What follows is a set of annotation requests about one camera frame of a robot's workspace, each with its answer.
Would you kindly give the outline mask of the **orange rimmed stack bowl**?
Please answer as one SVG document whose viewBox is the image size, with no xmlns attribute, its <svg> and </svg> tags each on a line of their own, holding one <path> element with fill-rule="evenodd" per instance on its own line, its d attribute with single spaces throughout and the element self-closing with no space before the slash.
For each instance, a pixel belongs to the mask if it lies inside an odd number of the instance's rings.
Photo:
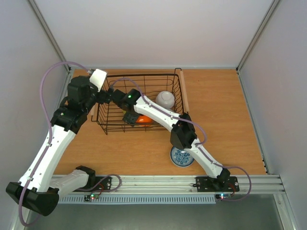
<svg viewBox="0 0 307 230">
<path fill-rule="evenodd" d="M 140 115 L 135 124 L 139 125 L 141 127 L 150 127 L 152 124 L 153 120 L 145 115 Z"/>
</svg>

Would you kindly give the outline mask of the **plain white bowl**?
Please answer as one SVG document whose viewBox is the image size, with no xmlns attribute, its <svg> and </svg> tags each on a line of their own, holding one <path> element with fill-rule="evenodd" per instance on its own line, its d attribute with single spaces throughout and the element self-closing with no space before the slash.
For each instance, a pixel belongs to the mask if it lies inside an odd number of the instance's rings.
<svg viewBox="0 0 307 230">
<path fill-rule="evenodd" d="M 155 102 L 166 109 L 171 109 L 175 104 L 175 97 L 169 91 L 161 91 L 158 93 Z"/>
</svg>

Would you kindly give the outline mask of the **blue patterned plate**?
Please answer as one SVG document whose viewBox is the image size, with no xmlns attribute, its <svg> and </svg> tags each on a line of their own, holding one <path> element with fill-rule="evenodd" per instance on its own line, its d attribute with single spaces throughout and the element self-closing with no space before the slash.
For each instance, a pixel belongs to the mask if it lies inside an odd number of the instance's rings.
<svg viewBox="0 0 307 230">
<path fill-rule="evenodd" d="M 170 151 L 171 161 L 178 167 L 189 167 L 194 162 L 194 158 L 186 151 L 172 147 Z"/>
</svg>

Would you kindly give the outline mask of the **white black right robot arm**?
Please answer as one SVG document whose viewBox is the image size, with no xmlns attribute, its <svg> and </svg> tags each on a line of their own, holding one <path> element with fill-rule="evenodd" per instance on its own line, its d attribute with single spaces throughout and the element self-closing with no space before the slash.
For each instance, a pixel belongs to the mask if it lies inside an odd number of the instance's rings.
<svg viewBox="0 0 307 230">
<path fill-rule="evenodd" d="M 203 146 L 195 127 L 187 113 L 178 114 L 163 108 L 143 95 L 139 90 L 132 89 L 128 93 L 110 88 L 111 100 L 126 112 L 145 115 L 170 132 L 170 143 L 173 147 L 189 153 L 205 170 L 209 177 L 209 186 L 214 191 L 221 191 L 228 186 L 230 171 L 221 165 Z"/>
</svg>

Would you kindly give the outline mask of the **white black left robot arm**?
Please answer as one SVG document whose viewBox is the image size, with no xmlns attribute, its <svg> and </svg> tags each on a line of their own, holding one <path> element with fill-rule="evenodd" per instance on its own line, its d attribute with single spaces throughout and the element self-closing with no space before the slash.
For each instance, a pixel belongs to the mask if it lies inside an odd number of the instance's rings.
<svg viewBox="0 0 307 230">
<path fill-rule="evenodd" d="M 72 173 L 52 180 L 64 151 L 87 120 L 92 107 L 107 101 L 102 90 L 106 72 L 96 70 L 91 76 L 73 78 L 68 95 L 49 119 L 49 133 L 34 161 L 18 182 L 10 182 L 6 193 L 19 205 L 39 215 L 48 216 L 59 200 L 75 191 L 93 191 L 99 182 L 95 170 L 78 166 Z"/>
</svg>

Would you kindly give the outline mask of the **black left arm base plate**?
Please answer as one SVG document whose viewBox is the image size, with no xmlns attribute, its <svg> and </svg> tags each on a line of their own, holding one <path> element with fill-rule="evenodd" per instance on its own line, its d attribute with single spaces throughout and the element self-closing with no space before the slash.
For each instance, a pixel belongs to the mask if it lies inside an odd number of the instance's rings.
<svg viewBox="0 0 307 230">
<path fill-rule="evenodd" d="M 103 178 L 103 176 L 97 176 L 92 185 L 87 184 L 86 186 L 76 189 L 73 192 L 96 192 L 100 190 L 110 190 L 112 185 L 112 177 L 108 176 L 106 179 Z"/>
</svg>

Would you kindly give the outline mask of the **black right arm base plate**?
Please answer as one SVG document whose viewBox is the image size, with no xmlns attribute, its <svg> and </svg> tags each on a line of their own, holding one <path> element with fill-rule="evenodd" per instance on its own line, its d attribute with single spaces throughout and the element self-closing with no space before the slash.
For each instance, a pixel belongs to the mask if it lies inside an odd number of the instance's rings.
<svg viewBox="0 0 307 230">
<path fill-rule="evenodd" d="M 195 178 L 195 183 L 192 185 L 197 188 L 198 192 L 239 192 L 238 179 L 230 176 L 225 181 L 221 182 L 216 178 L 209 176 L 198 176 Z"/>
</svg>

